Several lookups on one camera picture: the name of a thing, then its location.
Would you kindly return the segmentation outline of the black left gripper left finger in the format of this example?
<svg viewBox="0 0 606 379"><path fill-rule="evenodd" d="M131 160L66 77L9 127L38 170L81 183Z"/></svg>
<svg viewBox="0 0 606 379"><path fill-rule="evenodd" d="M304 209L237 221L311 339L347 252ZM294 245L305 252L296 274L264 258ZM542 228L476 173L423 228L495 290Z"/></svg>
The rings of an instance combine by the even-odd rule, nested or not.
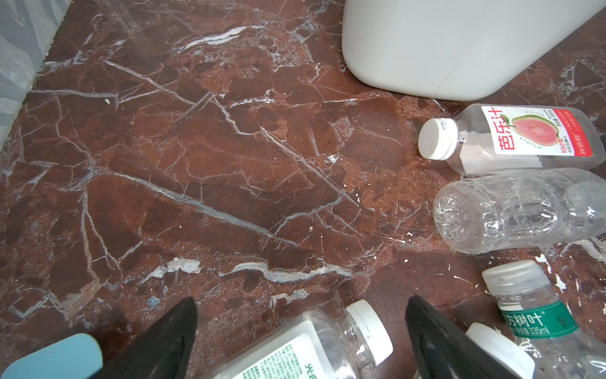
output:
<svg viewBox="0 0 606 379"><path fill-rule="evenodd" d="M197 317L194 299L184 298L93 377L185 377L195 341Z"/></svg>

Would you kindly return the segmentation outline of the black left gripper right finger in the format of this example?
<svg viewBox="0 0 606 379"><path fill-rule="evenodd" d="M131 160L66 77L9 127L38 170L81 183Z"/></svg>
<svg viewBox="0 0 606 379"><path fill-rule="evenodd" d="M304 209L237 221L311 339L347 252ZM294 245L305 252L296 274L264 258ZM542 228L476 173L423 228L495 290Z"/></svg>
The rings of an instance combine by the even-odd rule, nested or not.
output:
<svg viewBox="0 0 606 379"><path fill-rule="evenodd" d="M422 379L516 378L421 296L410 297L405 319Z"/></svg>

